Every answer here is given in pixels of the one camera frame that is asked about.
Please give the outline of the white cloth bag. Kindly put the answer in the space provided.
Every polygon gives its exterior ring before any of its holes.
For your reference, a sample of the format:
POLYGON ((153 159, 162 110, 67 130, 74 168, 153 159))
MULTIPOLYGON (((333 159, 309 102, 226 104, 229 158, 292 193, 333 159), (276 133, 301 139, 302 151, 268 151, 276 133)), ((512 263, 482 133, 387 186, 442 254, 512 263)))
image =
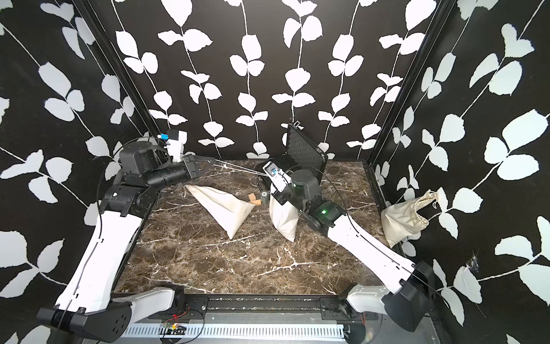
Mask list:
POLYGON ((287 240, 294 242, 299 211, 290 202, 281 205, 275 198, 270 199, 269 215, 275 229, 287 240))

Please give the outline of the white bag drawstring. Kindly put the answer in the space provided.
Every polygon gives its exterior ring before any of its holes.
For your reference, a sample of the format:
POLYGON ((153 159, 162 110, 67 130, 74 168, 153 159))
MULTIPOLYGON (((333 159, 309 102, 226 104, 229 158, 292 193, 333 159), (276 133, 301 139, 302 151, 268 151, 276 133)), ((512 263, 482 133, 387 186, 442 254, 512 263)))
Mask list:
POLYGON ((256 176, 268 177, 268 174, 265 173, 265 172, 260 172, 260 171, 256 171, 256 170, 253 170, 253 169, 245 168, 243 166, 238 166, 236 164, 229 163, 227 161, 215 160, 214 163, 213 163, 213 166, 218 167, 220 169, 227 169, 227 170, 236 171, 236 172, 253 174, 253 175, 256 175, 256 176))

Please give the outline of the beige cloth bag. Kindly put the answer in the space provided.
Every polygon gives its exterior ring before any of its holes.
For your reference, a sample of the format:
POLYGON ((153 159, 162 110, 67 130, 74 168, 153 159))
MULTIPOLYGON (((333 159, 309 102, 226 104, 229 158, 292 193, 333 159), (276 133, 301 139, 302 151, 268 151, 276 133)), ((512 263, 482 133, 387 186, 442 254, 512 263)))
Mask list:
POLYGON ((406 202, 394 204, 381 212, 382 230, 390 248, 406 237, 420 233, 429 220, 418 212, 438 202, 438 193, 428 190, 424 195, 406 202))

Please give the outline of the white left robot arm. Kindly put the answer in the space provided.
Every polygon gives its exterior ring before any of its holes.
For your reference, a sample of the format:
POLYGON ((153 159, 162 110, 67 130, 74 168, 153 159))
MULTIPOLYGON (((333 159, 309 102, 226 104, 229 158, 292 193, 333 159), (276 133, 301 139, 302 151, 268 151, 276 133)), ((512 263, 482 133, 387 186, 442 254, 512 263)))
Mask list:
POLYGON ((105 343, 139 320, 186 308, 184 292, 175 286, 121 298, 112 291, 160 191, 203 176, 216 162, 194 155, 177 159, 167 145, 149 140, 125 144, 119 158, 122 168, 98 202, 96 228, 76 272, 55 305, 37 313, 40 325, 105 343))

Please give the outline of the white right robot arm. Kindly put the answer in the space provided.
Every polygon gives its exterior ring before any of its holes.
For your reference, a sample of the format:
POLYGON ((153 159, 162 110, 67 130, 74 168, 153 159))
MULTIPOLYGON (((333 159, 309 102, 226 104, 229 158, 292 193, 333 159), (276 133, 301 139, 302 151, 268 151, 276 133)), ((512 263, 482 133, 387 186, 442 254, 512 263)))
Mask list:
POLYGON ((288 172, 274 163, 266 163, 263 170, 276 203, 291 206, 310 229, 345 248, 383 283, 381 288, 354 286, 345 298, 347 306, 355 312, 385 314, 405 331, 415 331, 435 294, 432 267, 415 264, 370 235, 345 207, 322 196, 310 170, 288 172))

